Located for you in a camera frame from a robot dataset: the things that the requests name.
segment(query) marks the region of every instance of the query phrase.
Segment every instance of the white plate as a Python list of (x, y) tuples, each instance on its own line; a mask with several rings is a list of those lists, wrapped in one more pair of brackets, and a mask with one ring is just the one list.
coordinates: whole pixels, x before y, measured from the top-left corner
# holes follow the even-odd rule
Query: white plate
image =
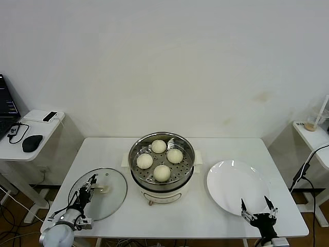
[(252, 214), (266, 208), (268, 185), (254, 168), (240, 161), (221, 161), (211, 167), (207, 186), (214, 201), (226, 211), (241, 215), (241, 198)]

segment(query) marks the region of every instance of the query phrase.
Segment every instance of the laptop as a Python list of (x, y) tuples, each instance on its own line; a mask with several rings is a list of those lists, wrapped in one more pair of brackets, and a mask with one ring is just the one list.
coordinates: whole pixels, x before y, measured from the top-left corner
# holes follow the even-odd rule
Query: laptop
[(4, 76), (0, 74), (0, 139), (11, 126), (20, 119), (21, 115), (9, 93)]

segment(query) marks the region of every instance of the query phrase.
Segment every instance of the laptop screen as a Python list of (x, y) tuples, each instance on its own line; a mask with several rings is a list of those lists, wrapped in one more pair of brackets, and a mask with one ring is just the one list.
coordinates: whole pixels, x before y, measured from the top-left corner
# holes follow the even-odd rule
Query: laptop screen
[(3, 75), (0, 74), (0, 117), (19, 117), (20, 113), (9, 93)]

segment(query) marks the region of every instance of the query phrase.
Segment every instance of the steamed bun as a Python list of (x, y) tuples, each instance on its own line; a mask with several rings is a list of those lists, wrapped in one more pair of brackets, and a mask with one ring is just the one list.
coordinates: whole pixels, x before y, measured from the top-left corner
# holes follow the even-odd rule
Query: steamed bun
[(152, 166), (152, 164), (153, 158), (147, 153), (144, 153), (137, 158), (137, 166), (140, 169), (148, 169)]
[(180, 150), (178, 149), (171, 149), (167, 153), (167, 159), (173, 163), (177, 164), (183, 160), (183, 154)]
[(155, 180), (165, 182), (170, 178), (170, 168), (165, 165), (157, 166), (153, 171)]
[(152, 142), (152, 151), (155, 153), (163, 153), (166, 148), (167, 145), (163, 140), (155, 140)]

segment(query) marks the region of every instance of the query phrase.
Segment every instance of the table leg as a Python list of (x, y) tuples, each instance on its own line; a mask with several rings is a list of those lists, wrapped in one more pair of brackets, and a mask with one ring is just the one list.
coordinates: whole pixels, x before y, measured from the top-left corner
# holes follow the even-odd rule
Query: table leg
[(97, 238), (96, 246), (95, 247), (100, 247), (102, 243), (102, 238)]
[(1, 167), (1, 173), (3, 176), (17, 189), (24, 193), (29, 199), (31, 199), (35, 204), (30, 209), (30, 212), (27, 214), (24, 219), (24, 223), (32, 223), (34, 219), (33, 214), (37, 214), (39, 209), (48, 209), (48, 202), (44, 199), (48, 193), (48, 189), (41, 190), (38, 194), (31, 186), (24, 180), (24, 178), (14, 169), (12, 169), (8, 164), (4, 164)]
[(73, 245), (75, 247), (92, 247), (92, 245), (84, 238), (74, 238)]
[(243, 247), (248, 247), (247, 239), (243, 238), (242, 241), (243, 241)]
[[(329, 192), (328, 189), (325, 189), (322, 192), (324, 194), (320, 193), (319, 195), (316, 196), (315, 217), (317, 218), (321, 227), (329, 227), (329, 224), (319, 207), (323, 202), (325, 202), (329, 198), (328, 192)], [(311, 193), (308, 193), (308, 192), (304, 192), (303, 194), (304, 194), (305, 198), (307, 199), (308, 203), (307, 204), (298, 204), (297, 206), (298, 206), (299, 212), (312, 213), (314, 210), (313, 196)]]
[(34, 189), (32, 189), (31, 186), (14, 169), (12, 169), (8, 174), (3, 174), (3, 176), (37, 205), (48, 208), (47, 201)]
[(0, 185), (4, 187), (6, 190), (11, 191), (14, 195), (19, 192), (14, 186), (12, 186), (8, 180), (0, 174)]

